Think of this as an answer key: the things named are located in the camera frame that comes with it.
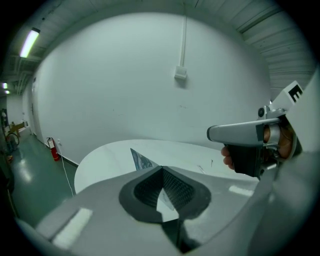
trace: hand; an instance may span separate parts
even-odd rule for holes
[[[278,143],[279,145],[278,153],[280,157],[282,157],[283,159],[287,159],[290,156],[290,153],[292,150],[294,135],[292,131],[286,128],[283,128],[281,126],[280,126],[280,130],[281,130],[281,133],[280,133],[280,139]],[[266,126],[264,128],[263,141],[267,143],[269,138],[270,138],[270,129],[268,126]],[[223,163],[227,165],[231,170],[234,170],[235,167],[234,167],[232,158],[230,156],[230,152],[226,146],[223,149],[221,149],[221,155],[224,156]]]

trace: white platform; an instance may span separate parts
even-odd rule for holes
[[[79,193],[94,183],[135,172],[130,149],[161,166],[174,166],[230,179],[258,180],[230,170],[216,149],[165,140],[134,139],[106,144],[89,153],[76,170],[75,192]]]

